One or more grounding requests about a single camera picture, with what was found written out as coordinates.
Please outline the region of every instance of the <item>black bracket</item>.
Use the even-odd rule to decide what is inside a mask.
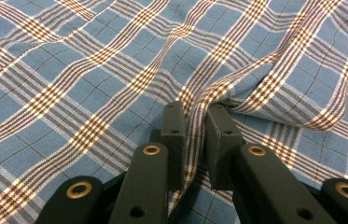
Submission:
[[[304,186],[275,153],[245,144],[228,112],[211,105],[205,156],[213,189],[233,190],[242,223],[348,223],[348,180]]]
[[[164,107],[161,130],[134,151],[126,173],[104,184],[92,176],[65,181],[36,223],[166,223],[168,190],[184,187],[182,108],[179,101]]]

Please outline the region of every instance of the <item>plaid fabric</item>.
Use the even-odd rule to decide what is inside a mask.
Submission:
[[[68,178],[124,172],[174,100],[173,223],[239,222],[202,162],[212,102],[299,180],[348,178],[348,0],[0,1],[0,223],[34,222]]]

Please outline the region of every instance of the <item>tablecloth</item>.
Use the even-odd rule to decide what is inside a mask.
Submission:
[[[348,0],[0,0],[0,223],[34,222],[71,177],[123,173],[175,100],[172,223],[240,222],[202,161],[214,102],[299,180],[348,178]]]

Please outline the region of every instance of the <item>black plastic part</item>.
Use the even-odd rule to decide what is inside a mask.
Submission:
[[[348,180],[332,178],[326,180],[320,191],[320,203],[338,223],[348,223]]]
[[[164,107],[160,142],[169,153],[169,190],[182,190],[185,172],[185,122],[183,104],[175,101]]]
[[[102,192],[97,205],[89,219],[90,224],[108,223],[115,207],[118,193],[120,192],[126,173],[118,175],[108,182],[103,184],[104,191]]]
[[[233,189],[230,161],[233,153],[243,144],[243,136],[226,109],[222,105],[211,105],[206,115],[204,153],[212,189]]]
[[[72,199],[67,196],[68,189],[76,183],[88,182],[91,185],[90,192],[84,197]],[[84,186],[74,189],[82,192]],[[88,223],[98,199],[103,192],[103,185],[97,178],[91,176],[77,176],[65,181],[55,191],[50,200],[43,207],[37,224],[62,224],[62,223]]]
[[[159,152],[148,155],[145,150]],[[142,145],[133,153],[109,223],[166,223],[167,197],[168,149],[159,143]]]
[[[243,145],[231,176],[242,223],[336,223],[267,147]]]

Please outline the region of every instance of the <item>blue plaid cloth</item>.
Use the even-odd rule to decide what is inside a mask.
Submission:
[[[213,102],[299,180],[348,178],[348,0],[0,0],[0,223],[34,222],[68,178],[123,173],[174,100],[173,223],[239,222],[202,162]]]

